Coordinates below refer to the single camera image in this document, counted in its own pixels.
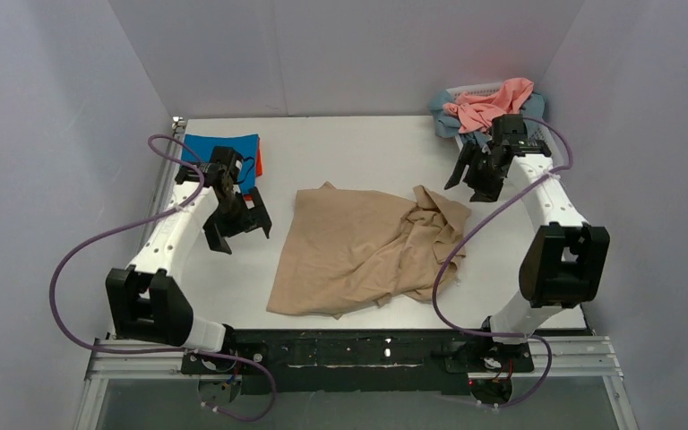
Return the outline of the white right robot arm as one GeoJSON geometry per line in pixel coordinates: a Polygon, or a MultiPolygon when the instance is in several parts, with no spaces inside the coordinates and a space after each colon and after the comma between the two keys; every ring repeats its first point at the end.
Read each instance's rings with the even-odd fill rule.
{"type": "Polygon", "coordinates": [[[495,202],[505,183],[515,185],[518,192],[476,224],[452,251],[460,251],[517,202],[525,206],[535,229],[520,264],[517,291],[481,328],[462,333],[494,344],[522,344],[551,317],[595,298],[610,235],[575,209],[559,177],[572,164],[558,165],[556,156],[550,144],[534,139],[490,142],[488,150],[475,143],[460,146],[448,187],[466,184],[474,191],[474,202],[495,202]]]}

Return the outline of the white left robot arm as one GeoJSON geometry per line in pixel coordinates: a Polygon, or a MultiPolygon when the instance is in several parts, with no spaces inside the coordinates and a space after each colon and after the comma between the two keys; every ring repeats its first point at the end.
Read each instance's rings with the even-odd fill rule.
{"type": "Polygon", "coordinates": [[[272,221],[260,192],[247,202],[237,185],[213,182],[200,187],[178,179],[168,209],[142,250],[124,269],[113,269],[105,287],[116,333],[124,338],[208,352],[223,350],[230,328],[196,314],[180,286],[189,253],[199,238],[213,252],[231,254],[228,238],[272,221]]]}

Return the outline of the beige t shirt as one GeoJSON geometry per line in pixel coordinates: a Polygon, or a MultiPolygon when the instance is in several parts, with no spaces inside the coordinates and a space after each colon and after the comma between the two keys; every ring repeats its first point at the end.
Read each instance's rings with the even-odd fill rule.
{"type": "Polygon", "coordinates": [[[413,193],[298,191],[267,311],[340,318],[395,297],[430,302],[457,278],[471,210],[422,185],[413,193]]]}

